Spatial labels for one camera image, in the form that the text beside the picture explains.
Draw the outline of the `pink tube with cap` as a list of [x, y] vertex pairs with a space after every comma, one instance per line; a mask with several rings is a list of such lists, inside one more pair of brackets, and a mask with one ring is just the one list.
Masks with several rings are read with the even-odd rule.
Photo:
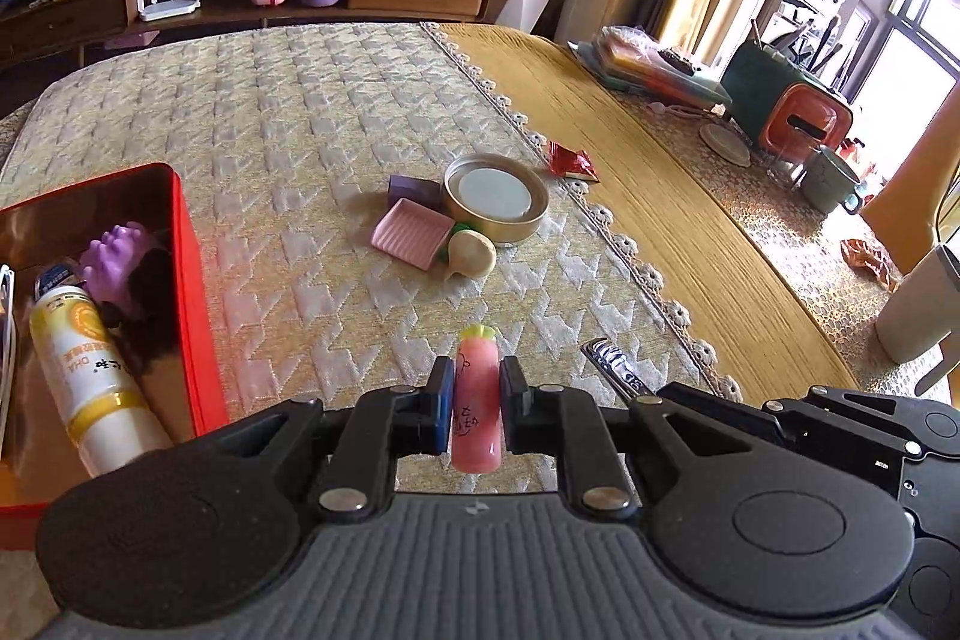
[[462, 331], [455, 356], [451, 464], [460, 473], [488, 474], [501, 464], [500, 349], [487, 325]]

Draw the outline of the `silver nail clipper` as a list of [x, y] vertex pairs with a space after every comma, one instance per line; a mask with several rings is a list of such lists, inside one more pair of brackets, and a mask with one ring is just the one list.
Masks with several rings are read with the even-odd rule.
[[581, 353], [625, 403], [656, 395], [640, 377], [633, 359], [610, 339], [590, 339], [581, 346]]

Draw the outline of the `beige round garlic toy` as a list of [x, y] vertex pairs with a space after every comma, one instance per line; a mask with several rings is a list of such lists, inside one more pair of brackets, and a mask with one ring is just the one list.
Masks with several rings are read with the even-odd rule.
[[452, 234], [446, 247], [446, 278], [485, 278], [496, 265], [496, 247], [477, 230], [462, 229]]

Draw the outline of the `pink ribbed soap dish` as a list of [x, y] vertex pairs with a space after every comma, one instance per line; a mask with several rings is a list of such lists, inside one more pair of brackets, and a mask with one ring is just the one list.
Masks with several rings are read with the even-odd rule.
[[374, 226], [371, 247], [399, 262], [428, 271], [453, 227], [454, 221], [446, 214], [400, 198]]

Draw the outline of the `purple rectangular block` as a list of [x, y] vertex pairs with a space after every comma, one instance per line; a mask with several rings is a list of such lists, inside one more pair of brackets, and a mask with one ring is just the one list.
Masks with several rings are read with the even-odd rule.
[[433, 211], [441, 211], [443, 190], [435, 181], [394, 174], [387, 184], [387, 205], [395, 205], [398, 200], [409, 200]]

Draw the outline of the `white yellow lotion bottle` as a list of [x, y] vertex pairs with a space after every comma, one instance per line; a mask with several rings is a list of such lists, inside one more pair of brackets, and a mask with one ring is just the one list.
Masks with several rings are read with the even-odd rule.
[[171, 447], [171, 437], [81, 287], [52, 287], [37, 299], [29, 312], [29, 333], [68, 440], [91, 476]]

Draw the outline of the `purple spiky monster toy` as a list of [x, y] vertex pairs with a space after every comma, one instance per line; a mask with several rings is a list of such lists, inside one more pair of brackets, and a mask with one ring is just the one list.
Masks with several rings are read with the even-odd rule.
[[89, 242], [78, 260], [78, 275], [98, 305], [112, 305], [133, 319], [142, 309], [133, 299], [130, 278], [153, 250], [160, 248], [153, 234], [139, 223], [116, 224]]

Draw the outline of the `white framed sunglasses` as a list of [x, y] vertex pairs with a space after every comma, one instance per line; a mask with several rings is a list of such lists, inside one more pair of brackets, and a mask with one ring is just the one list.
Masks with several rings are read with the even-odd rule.
[[11, 390], [16, 369], [16, 317], [14, 316], [14, 281], [16, 275], [8, 265], [2, 266], [2, 310], [0, 310], [0, 450], [5, 448]]

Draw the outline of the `green toy piece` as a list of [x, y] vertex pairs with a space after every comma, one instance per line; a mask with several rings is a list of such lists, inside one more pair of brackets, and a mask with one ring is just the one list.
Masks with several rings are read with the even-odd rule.
[[454, 226], [451, 227], [451, 232], [449, 232], [448, 237], [446, 237], [443, 243], [439, 245], [438, 253], [436, 253], [436, 257], [434, 257], [435, 260], [438, 260], [438, 262], [448, 263], [449, 241], [455, 236], [455, 234], [462, 232], [462, 230], [472, 230], [472, 226], [469, 226], [467, 223], [454, 223]]

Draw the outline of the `cream quilted table mat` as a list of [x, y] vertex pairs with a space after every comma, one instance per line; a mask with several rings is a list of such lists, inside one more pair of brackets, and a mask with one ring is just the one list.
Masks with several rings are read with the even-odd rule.
[[532, 37], [397, 23], [215, 35], [77, 71], [16, 120], [5, 205], [140, 164], [178, 174], [203, 263], [189, 298], [208, 308], [233, 416], [418, 383], [475, 323], [530, 380], [601, 403], [613, 392], [583, 356], [594, 338], [633, 357], [646, 385], [739, 396], [613, 204], [610, 164], [597, 185], [548, 182], [542, 224], [478, 280], [371, 245], [391, 175], [436, 181], [477, 152], [540, 169], [574, 124], [589, 154], [656, 149], [573, 58]]

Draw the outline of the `red snack packet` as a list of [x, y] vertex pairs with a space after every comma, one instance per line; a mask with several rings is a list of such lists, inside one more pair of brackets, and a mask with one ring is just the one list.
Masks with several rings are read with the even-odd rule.
[[599, 175], [586, 151], [574, 151], [550, 140], [547, 145], [548, 169], [567, 181], [598, 184]]

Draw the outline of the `round white coaster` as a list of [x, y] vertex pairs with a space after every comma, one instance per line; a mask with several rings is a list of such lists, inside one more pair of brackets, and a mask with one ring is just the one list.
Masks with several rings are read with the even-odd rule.
[[748, 169], [752, 164], [747, 143], [729, 128], [720, 124], [704, 124], [698, 128], [698, 136], [711, 151], [732, 166]]

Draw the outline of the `stack of colourful books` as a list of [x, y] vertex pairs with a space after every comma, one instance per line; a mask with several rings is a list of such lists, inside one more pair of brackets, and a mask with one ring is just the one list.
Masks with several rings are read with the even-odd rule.
[[612, 91], [659, 97], [695, 109], [732, 106], [724, 86], [701, 65], [640, 28], [604, 26], [590, 41], [569, 41], [568, 49]]

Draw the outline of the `red metal storage box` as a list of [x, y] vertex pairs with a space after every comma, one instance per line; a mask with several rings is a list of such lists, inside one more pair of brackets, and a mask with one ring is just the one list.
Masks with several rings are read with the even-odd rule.
[[3, 209], [2, 266], [16, 275], [16, 369], [2, 450], [2, 546], [29, 551], [39, 520], [60, 495], [91, 479], [53, 403], [29, 333], [32, 286], [46, 266], [76, 263], [116, 224], [139, 223], [160, 242], [130, 278], [142, 313], [133, 319], [96, 305], [122, 359], [172, 445], [228, 420], [200, 245], [181, 179], [171, 166], [143, 164], [48, 191]]

